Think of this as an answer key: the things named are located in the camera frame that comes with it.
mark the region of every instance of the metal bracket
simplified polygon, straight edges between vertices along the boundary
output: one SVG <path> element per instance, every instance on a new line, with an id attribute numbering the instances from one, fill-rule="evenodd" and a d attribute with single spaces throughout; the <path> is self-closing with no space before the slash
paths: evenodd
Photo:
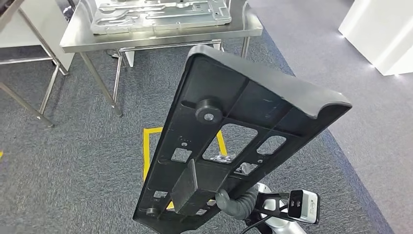
<path id="1" fill-rule="evenodd" d="M 162 234 L 197 229 L 220 211 L 207 204 L 219 189 L 233 199 L 241 196 L 351 107 L 340 93 L 209 46 L 193 47 L 133 219 Z M 203 159 L 229 123 L 257 135 L 228 164 Z M 258 153 L 272 136 L 285 142 L 271 154 Z M 191 151 L 186 162 L 171 160 L 176 148 Z M 241 175 L 243 163 L 258 166 Z M 165 195 L 154 197 L 156 191 Z M 176 212 L 166 209 L 171 201 Z"/>

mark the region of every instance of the table top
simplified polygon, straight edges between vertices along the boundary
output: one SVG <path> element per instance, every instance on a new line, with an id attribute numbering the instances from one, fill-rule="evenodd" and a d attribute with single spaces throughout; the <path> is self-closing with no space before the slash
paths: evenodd
<path id="1" fill-rule="evenodd" d="M 60 42 L 65 53 L 124 47 L 159 46 L 213 39 L 260 36 L 263 32 L 248 0 L 229 0 L 232 21 L 220 26 L 94 35 L 90 29 L 97 10 L 95 0 L 80 0 Z"/>

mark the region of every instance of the screw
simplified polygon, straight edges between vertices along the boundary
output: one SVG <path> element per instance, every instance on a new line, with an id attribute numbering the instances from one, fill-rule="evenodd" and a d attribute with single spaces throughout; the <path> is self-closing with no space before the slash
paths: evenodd
<path id="1" fill-rule="evenodd" d="M 214 119 L 214 115 L 213 114 L 205 114 L 204 115 L 204 119 L 206 120 L 206 121 L 212 121 L 213 119 Z"/>

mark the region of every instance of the table leg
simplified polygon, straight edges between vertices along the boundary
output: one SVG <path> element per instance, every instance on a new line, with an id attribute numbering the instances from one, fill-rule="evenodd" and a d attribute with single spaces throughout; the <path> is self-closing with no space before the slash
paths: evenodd
<path id="1" fill-rule="evenodd" d="M 250 37 L 244 38 L 243 49 L 241 51 L 241 57 L 242 58 L 246 58 L 246 54 L 248 52 L 248 47 L 249 47 L 249 39 L 250 39 Z"/>
<path id="2" fill-rule="evenodd" d="M 105 96 L 106 100 L 109 102 L 109 104 L 115 109 L 115 113 L 117 116 L 122 116 L 122 112 L 118 108 L 116 102 L 112 99 L 111 94 L 109 93 L 108 89 L 105 86 L 105 83 L 103 83 L 102 78 L 100 77 L 99 73 L 96 71 L 96 68 L 94 67 L 92 61 L 90 58 L 87 56 L 85 52 L 80 52 L 80 55 L 83 58 L 83 61 L 85 61 L 86 66 L 88 67 L 89 71 L 91 72 L 93 78 L 95 79 L 97 85 L 99 85 L 100 90 L 103 92 L 103 95 Z"/>
<path id="3" fill-rule="evenodd" d="M 10 95 L 14 100 L 16 100 L 20 105 L 22 105 L 33 115 L 35 115 L 36 118 L 43 121 L 43 123 L 45 123 L 48 127 L 53 127 L 53 124 L 52 122 L 50 122 L 50 120 L 48 120 L 44 115 L 39 113 L 35 108 L 33 108 L 29 103 L 23 100 L 16 92 L 7 87 L 3 82 L 0 82 L 0 88 L 4 90 L 8 95 Z"/>
<path id="4" fill-rule="evenodd" d="M 43 102 L 41 103 L 39 112 L 40 114 L 44 114 L 44 110 L 46 109 L 47 101 L 49 101 L 50 93 L 52 92 L 53 86 L 55 84 L 55 80 L 57 77 L 57 73 L 59 72 L 60 63 L 57 63 L 55 70 L 53 71 L 52 78 L 50 79 L 49 86 L 47 86 L 46 94 L 44 95 Z"/>
<path id="5" fill-rule="evenodd" d="M 35 25 L 31 22 L 29 17 L 26 15 L 25 12 L 22 11 L 22 9 L 19 8 L 19 14 L 20 16 L 24 19 L 26 22 L 26 25 L 32 30 L 32 32 L 36 35 L 37 39 L 40 41 L 41 45 L 43 46 L 43 49 L 46 51 L 47 55 L 53 58 L 53 62 L 57 66 L 58 64 L 61 64 L 60 60 L 57 58 L 57 56 L 53 53 L 52 49 L 50 48 L 49 44 L 47 41 L 43 38 L 43 36 L 40 34 L 40 32 L 37 30 Z M 59 67 L 60 72 L 66 76 L 68 75 L 68 71 L 63 67 Z"/>
<path id="6" fill-rule="evenodd" d="M 117 59 L 115 86 L 114 86 L 114 89 L 113 89 L 113 100 L 115 101 L 115 103 L 116 103 L 116 100 L 117 100 L 117 89 L 119 87 L 120 69 L 121 69 L 121 66 L 122 66 L 122 62 L 124 62 L 123 57 L 119 56 L 119 58 Z"/>
<path id="7" fill-rule="evenodd" d="M 119 49 L 116 49 L 116 52 L 117 52 L 117 54 L 119 55 L 119 57 L 122 58 L 123 67 L 126 67 L 126 59 L 125 59 L 125 57 L 124 57 L 124 54 L 122 54 L 122 52 L 120 52 Z"/>
<path id="8" fill-rule="evenodd" d="M 222 52 L 224 52 L 224 46 L 223 46 L 223 44 L 224 44 L 224 40 L 220 40 L 220 43 L 217 43 L 217 44 L 213 44 L 212 46 L 215 48 L 215 49 L 217 49 L 217 50 L 221 50 Z"/>

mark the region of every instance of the white wall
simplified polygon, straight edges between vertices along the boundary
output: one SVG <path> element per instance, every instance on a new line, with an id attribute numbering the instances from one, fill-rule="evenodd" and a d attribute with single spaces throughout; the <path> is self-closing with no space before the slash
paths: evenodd
<path id="1" fill-rule="evenodd" d="M 413 0 L 356 0 L 338 30 L 381 74 L 413 72 L 397 64 L 413 46 Z"/>

